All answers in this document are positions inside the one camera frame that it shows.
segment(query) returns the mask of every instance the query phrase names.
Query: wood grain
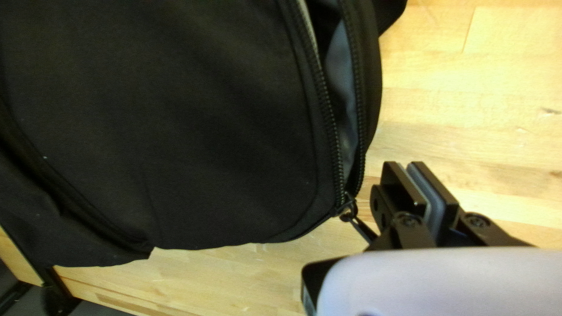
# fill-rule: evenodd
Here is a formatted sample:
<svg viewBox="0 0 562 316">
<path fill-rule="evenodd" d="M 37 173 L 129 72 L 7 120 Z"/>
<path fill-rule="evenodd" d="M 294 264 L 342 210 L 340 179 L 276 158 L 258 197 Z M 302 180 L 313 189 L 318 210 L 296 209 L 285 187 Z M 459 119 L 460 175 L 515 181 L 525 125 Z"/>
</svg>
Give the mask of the wood grain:
<svg viewBox="0 0 562 316">
<path fill-rule="evenodd" d="M 468 211 L 562 249 L 562 2 L 410 0 L 380 39 L 383 104 L 360 218 L 382 162 L 421 160 Z M 0 236 L 20 278 L 25 262 Z M 336 219 L 299 240 L 160 250 L 108 268 L 57 268 L 73 294 L 135 315 L 302 315 L 301 267 L 365 242 Z"/>
</svg>

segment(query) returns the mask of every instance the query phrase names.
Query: black bag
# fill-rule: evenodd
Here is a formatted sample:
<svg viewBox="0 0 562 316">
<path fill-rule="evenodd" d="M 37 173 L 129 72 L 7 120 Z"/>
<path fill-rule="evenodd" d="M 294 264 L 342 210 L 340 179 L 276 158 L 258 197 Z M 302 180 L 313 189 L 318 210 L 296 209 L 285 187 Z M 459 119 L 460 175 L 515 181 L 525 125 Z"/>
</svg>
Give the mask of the black bag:
<svg viewBox="0 0 562 316">
<path fill-rule="evenodd" d="M 361 186 L 404 6 L 3 0 L 1 225 L 67 267 L 306 234 Z"/>
</svg>

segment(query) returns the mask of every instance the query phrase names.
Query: screw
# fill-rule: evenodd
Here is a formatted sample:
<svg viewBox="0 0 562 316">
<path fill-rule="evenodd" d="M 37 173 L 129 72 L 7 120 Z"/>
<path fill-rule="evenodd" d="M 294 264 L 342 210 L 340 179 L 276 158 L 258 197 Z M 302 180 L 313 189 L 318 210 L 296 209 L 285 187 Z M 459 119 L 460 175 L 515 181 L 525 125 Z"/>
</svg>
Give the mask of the screw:
<svg viewBox="0 0 562 316">
<path fill-rule="evenodd" d="M 481 215 L 477 214 L 468 214 L 466 219 L 470 223 L 470 225 L 478 228 L 484 228 L 490 226 L 490 223 Z"/>
<path fill-rule="evenodd" d="M 406 227 L 416 227 L 416 225 L 419 224 L 418 220 L 415 217 L 412 216 L 403 216 L 400 219 L 400 223 Z"/>
</svg>

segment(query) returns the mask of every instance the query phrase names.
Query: zipper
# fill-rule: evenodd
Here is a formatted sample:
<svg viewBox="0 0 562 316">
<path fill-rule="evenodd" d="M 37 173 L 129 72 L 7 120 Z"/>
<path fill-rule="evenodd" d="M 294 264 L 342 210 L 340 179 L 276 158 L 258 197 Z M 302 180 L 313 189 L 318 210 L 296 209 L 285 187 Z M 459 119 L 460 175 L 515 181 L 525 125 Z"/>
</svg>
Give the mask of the zipper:
<svg viewBox="0 0 562 316">
<path fill-rule="evenodd" d="M 358 38 L 360 38 L 361 30 L 357 30 L 355 28 L 356 24 L 359 24 L 358 21 L 363 20 L 363 25 L 365 24 L 364 21 L 367 19 L 368 21 L 372 21 L 374 24 L 374 28 L 376 29 L 376 17 L 374 16 L 374 8 L 373 3 L 371 1 L 356 1 L 356 0 L 339 0 L 339 7 L 341 8 L 341 16 L 342 20 L 345 24 L 346 33 L 347 33 L 347 40 L 350 45 L 350 52 L 351 52 L 351 64 L 352 64 L 352 72 L 353 72 L 353 85 L 355 87 L 355 102 L 356 102 L 356 110 L 357 110 L 357 152 L 356 152 L 356 159 L 354 161 L 354 166 L 357 166 L 357 175 L 355 178 L 355 183 L 348 184 L 348 189 L 353 196 L 357 196 L 359 191 L 361 190 L 361 186 L 363 183 L 363 177 L 365 175 L 365 155 L 367 152 L 368 145 L 365 142 L 366 138 L 366 126 L 365 126 L 365 96 L 364 96 L 364 67 L 371 66 L 365 65 L 365 61 L 359 54 L 358 49 Z M 357 7 L 363 8 L 363 13 L 368 14 L 372 13 L 370 17 L 365 17 L 361 14 L 357 13 Z"/>
<path fill-rule="evenodd" d="M 355 108 L 357 111 L 357 151 L 354 165 L 357 166 L 357 178 L 356 183 L 352 186 L 348 186 L 348 188 L 350 188 L 349 190 L 353 196 L 357 196 L 361 190 L 363 177 L 365 175 L 365 154 L 367 152 L 365 144 L 365 101 L 363 91 L 361 89 L 361 76 L 359 75 L 361 73 L 361 67 L 363 66 L 358 62 L 360 56 L 357 52 L 358 49 L 355 36 L 357 31 L 353 23 L 350 21 L 350 14 L 352 14 L 353 10 L 349 8 L 348 0 L 340 0 L 338 2 L 341 8 L 342 20 L 346 28 L 347 41 L 350 45 L 353 86 L 355 87 Z"/>
<path fill-rule="evenodd" d="M 339 215 L 339 210 L 348 202 L 345 191 L 345 178 L 343 174 L 343 161 L 339 144 L 338 129 L 334 116 L 333 105 L 328 93 L 328 83 L 320 62 L 320 55 L 314 38 L 314 31 L 308 16 L 305 0 L 288 0 L 288 8 L 293 20 L 297 24 L 297 32 L 303 41 L 308 65 L 312 68 L 314 86 L 318 95 L 320 108 L 324 117 L 325 130 L 327 131 L 332 158 L 334 188 L 336 190 L 336 204 L 331 216 Z"/>
</svg>

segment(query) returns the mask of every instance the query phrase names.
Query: zipper pull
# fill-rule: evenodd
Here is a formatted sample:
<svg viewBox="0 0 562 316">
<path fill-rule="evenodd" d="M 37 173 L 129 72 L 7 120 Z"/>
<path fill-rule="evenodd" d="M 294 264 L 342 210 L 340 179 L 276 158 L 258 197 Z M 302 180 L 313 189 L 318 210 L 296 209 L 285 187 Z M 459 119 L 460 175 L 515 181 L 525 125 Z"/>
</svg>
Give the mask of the zipper pull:
<svg viewBox="0 0 562 316">
<path fill-rule="evenodd" d="M 345 192 L 345 197 L 346 202 L 341 207 L 337 208 L 339 219 L 342 220 L 342 222 L 351 223 L 353 228 L 355 228 L 368 244 L 373 243 L 378 236 L 369 226 L 357 217 L 357 213 L 359 212 L 357 201 L 347 191 Z"/>
<path fill-rule="evenodd" d="M 355 218 L 357 216 L 357 212 L 359 211 L 355 198 L 347 191 L 344 192 L 343 196 L 345 199 L 344 203 L 342 204 L 342 206 L 334 209 L 334 211 L 332 212 L 332 217 L 340 216 L 343 213 L 346 213 L 351 216 L 351 218 Z"/>
</svg>

